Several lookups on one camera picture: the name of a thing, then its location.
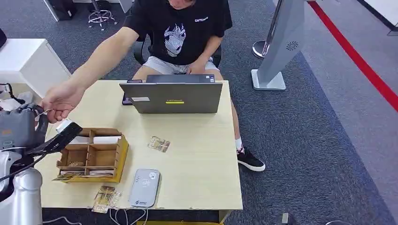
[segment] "carpeted floor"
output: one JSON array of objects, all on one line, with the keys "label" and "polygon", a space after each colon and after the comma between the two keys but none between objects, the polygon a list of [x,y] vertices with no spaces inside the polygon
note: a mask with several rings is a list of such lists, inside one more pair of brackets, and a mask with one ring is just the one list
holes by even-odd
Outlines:
[{"label": "carpeted floor", "polygon": [[[5,1],[6,9],[0,8],[0,26],[8,36],[48,39],[71,71],[122,25],[110,25],[104,32],[88,29],[85,5],[79,4],[72,21],[55,23],[42,2]],[[240,168],[244,210],[233,212],[226,224],[278,224],[283,212],[293,213],[301,224],[308,225],[323,225],[333,219],[355,225],[396,224],[301,53],[283,71],[286,91],[252,89],[250,70],[257,68],[260,60],[252,56],[251,45],[266,35],[274,7],[271,0],[230,0],[234,27],[222,44],[220,69],[230,81],[243,141],[266,161],[267,170],[254,173]],[[118,5],[113,12],[122,19]],[[137,68],[129,54],[105,79],[130,78]],[[129,213],[138,216],[141,212]],[[107,215],[87,209],[43,210],[45,220],[59,216],[84,225],[112,224]],[[150,212],[150,219],[160,216],[185,221],[214,221],[215,217],[211,212]]]},{"label": "carpeted floor", "polygon": [[[386,36],[390,30],[357,0],[318,3],[365,61],[398,93],[398,37]],[[312,8],[305,9],[307,44],[302,53],[380,195],[398,220],[398,113],[353,63]]]}]

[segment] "laptop sticker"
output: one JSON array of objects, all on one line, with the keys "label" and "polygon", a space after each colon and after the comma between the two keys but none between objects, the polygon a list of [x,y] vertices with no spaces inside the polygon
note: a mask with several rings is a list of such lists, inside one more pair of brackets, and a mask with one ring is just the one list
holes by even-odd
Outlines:
[{"label": "laptop sticker", "polygon": [[148,97],[132,97],[131,99],[133,99],[134,102],[149,102],[149,98]]}]

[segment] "white roll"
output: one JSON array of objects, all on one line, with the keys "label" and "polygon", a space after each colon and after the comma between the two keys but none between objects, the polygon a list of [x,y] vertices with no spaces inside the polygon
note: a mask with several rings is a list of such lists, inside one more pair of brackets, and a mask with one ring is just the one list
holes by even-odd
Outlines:
[{"label": "white roll", "polygon": [[89,137],[77,136],[70,142],[70,144],[88,144],[89,142],[90,142]]},{"label": "white roll", "polygon": [[122,136],[104,136],[104,137],[94,137],[92,140],[93,144],[117,144]]}]

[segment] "grey device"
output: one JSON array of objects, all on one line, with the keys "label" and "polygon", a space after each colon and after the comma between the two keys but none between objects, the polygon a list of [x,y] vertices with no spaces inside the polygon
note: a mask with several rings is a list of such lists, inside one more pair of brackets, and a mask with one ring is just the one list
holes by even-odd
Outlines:
[{"label": "grey device", "polygon": [[120,87],[132,99],[139,113],[216,113],[222,83],[187,82],[185,79],[189,76],[191,75],[158,75],[156,79],[161,79],[162,82],[121,83]]},{"label": "grey device", "polygon": [[158,170],[138,169],[131,189],[130,204],[144,208],[155,205],[160,176]]}]

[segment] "hand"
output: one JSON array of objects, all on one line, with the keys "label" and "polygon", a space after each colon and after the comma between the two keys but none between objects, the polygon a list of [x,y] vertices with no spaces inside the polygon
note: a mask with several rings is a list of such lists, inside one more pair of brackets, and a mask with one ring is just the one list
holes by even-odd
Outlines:
[{"label": "hand", "polygon": [[85,88],[68,80],[48,90],[40,105],[44,110],[51,109],[47,113],[48,120],[56,123],[67,118],[82,100],[84,92]]},{"label": "hand", "polygon": [[199,57],[196,61],[189,65],[187,74],[204,74],[207,61],[208,59],[205,57]]}]

